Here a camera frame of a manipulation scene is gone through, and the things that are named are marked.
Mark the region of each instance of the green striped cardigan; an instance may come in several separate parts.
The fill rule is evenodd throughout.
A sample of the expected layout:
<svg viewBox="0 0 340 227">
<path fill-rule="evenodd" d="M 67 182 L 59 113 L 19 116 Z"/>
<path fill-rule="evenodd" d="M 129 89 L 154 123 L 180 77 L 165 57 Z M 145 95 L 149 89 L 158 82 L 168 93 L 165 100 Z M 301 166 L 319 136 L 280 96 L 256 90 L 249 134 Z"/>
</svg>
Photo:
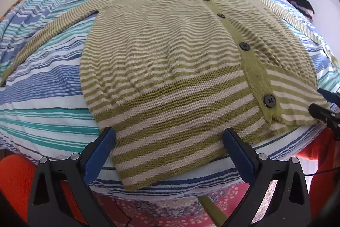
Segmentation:
<svg viewBox="0 0 340 227">
<path fill-rule="evenodd" d="M 81 86 L 99 127 L 117 132 L 112 158 L 127 190 L 225 154 L 227 127 L 254 144 L 316 123 L 312 102 L 327 106 L 308 52 L 281 18 L 322 42 L 270 0 L 89 0 L 39 32 L 2 82 L 52 36 L 97 11 Z M 269 94 L 274 107 L 264 103 Z"/>
</svg>

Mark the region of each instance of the bedsheet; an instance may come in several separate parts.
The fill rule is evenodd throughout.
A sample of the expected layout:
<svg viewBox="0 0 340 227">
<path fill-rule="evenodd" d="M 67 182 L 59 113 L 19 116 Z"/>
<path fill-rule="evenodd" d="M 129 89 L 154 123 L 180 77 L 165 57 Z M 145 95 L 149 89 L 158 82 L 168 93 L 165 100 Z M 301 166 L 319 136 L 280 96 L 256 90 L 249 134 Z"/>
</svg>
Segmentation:
<svg viewBox="0 0 340 227">
<path fill-rule="evenodd" d="M 0 23 L 0 73 L 48 22 L 84 1 L 24 0 L 19 3 Z M 317 35 L 315 28 L 292 5 L 285 0 L 273 1 Z M 0 88 L 0 145 L 37 163 L 42 156 L 53 160 L 67 158 L 96 139 L 100 131 L 86 106 L 79 80 L 80 56 L 95 18 L 96 15 L 89 16 L 52 38 Z M 310 53 L 318 86 L 337 91 L 338 68 L 332 65 L 321 46 L 286 24 Z M 254 147 L 271 158 L 287 159 L 310 143 L 323 128 L 299 127 Z M 161 200 L 203 195 L 240 181 L 231 159 L 225 156 L 140 190 L 126 191 L 108 158 L 98 179 L 90 186 L 96 192 L 123 199 Z"/>
</svg>

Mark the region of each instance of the blue gripper pad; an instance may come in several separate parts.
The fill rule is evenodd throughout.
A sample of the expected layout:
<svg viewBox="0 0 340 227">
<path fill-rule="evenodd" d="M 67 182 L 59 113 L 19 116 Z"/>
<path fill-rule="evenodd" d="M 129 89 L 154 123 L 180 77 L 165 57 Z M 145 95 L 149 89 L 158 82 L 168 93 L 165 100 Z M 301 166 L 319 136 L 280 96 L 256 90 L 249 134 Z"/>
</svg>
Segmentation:
<svg viewBox="0 0 340 227">
<path fill-rule="evenodd" d="M 250 185 L 254 184 L 254 165 L 243 147 L 227 129 L 222 137 L 224 148 L 227 150 L 242 180 Z"/>
<path fill-rule="evenodd" d="M 87 186 L 97 179 L 115 144 L 116 132 L 113 128 L 110 128 L 84 165 L 83 180 Z"/>
</svg>

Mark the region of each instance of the silver bolt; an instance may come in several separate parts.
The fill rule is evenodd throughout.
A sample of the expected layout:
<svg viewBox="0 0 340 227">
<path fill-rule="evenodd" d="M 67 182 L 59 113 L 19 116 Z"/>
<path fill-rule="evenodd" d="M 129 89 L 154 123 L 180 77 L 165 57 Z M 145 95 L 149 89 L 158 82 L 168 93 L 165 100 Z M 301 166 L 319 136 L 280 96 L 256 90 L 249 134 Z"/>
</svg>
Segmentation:
<svg viewBox="0 0 340 227">
<path fill-rule="evenodd" d="M 46 157 L 42 157 L 42 158 L 40 158 L 40 160 L 39 160 L 39 163 L 41 163 L 41 164 L 44 164 L 44 163 L 46 163 L 47 162 L 47 158 Z"/>
<path fill-rule="evenodd" d="M 266 154 L 264 154 L 264 153 L 260 153 L 259 155 L 258 155 L 258 157 L 261 159 L 261 160 L 267 160 L 268 159 L 268 156 L 266 155 Z"/>
<path fill-rule="evenodd" d="M 78 160 L 79 157 L 80 157 L 80 154 L 79 154 L 79 153 L 73 153 L 73 154 L 71 155 L 71 159 L 72 159 L 72 160 Z"/>
<path fill-rule="evenodd" d="M 296 157 L 292 157 L 292 162 L 295 163 L 295 164 L 298 164 L 299 163 L 299 159 L 296 158 Z"/>
</svg>

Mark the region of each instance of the striped bedsheet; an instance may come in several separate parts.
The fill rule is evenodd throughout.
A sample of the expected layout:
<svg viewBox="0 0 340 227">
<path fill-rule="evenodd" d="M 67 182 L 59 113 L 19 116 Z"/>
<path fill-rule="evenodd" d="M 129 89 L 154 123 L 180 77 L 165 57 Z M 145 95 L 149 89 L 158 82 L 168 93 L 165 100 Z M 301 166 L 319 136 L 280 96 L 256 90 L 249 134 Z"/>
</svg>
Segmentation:
<svg viewBox="0 0 340 227">
<path fill-rule="evenodd" d="M 6 69 L 29 39 L 48 22 L 86 0 L 24 0 L 0 22 L 0 73 Z M 310 22 L 285 0 L 273 0 L 316 35 Z M 92 15 L 39 48 L 0 88 L 0 145 L 24 154 L 37 163 L 41 156 L 67 158 L 81 152 L 96 139 L 99 128 L 82 96 L 79 63 L 85 40 L 96 15 Z M 339 72 L 322 48 L 288 27 L 309 51 L 317 70 L 320 88 L 337 91 Z M 256 145 L 256 151 L 275 159 L 296 153 L 323 127 L 306 126 Z M 126 191 L 111 159 L 108 159 L 91 188 L 124 199 L 161 200 L 202 195 L 240 182 L 226 156 L 185 174 L 159 181 L 137 191 Z"/>
</svg>

